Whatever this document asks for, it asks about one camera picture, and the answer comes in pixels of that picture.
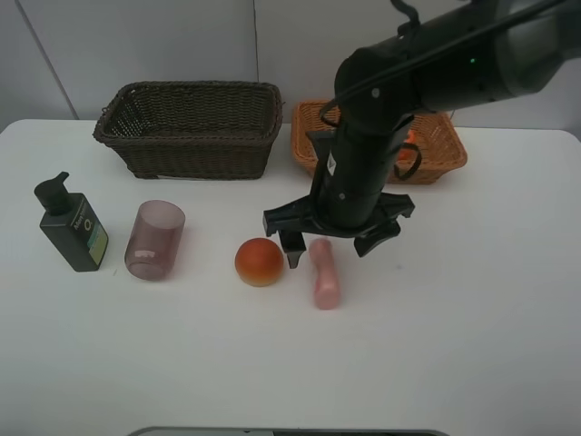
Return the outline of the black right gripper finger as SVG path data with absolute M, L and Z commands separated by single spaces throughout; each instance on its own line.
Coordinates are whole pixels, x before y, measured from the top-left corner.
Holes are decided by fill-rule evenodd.
M 370 232 L 354 239 L 354 247 L 359 258 L 365 257 L 380 244 L 400 234 L 400 226 L 396 220 L 389 220 Z
M 306 245 L 301 232 L 279 231 L 281 248 L 287 256 L 291 269 L 296 269 L 299 265 L 300 257 L 306 251 Z

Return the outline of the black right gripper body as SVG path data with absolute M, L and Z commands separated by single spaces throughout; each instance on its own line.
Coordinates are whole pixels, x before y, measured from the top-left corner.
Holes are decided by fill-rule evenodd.
M 347 228 L 331 224 L 315 210 L 315 201 L 304 196 L 281 207 L 263 213 L 263 226 L 268 236 L 276 232 L 310 233 L 339 238 L 364 236 L 386 223 L 396 222 L 399 216 L 409 218 L 415 204 L 406 194 L 382 193 L 373 207 L 370 218 L 361 226 Z

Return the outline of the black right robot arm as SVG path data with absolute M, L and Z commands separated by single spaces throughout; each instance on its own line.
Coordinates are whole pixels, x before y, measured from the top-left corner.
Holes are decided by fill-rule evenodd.
M 408 18 L 397 35 L 356 50 L 336 73 L 329 108 L 340 119 L 311 135 L 310 193 L 263 215 L 291 268 L 308 233 L 352 239 L 359 256 L 399 235 L 414 203 L 383 188 L 417 114 L 535 94 L 580 55 L 577 1 L 472 1 L 427 22 L 395 7 Z

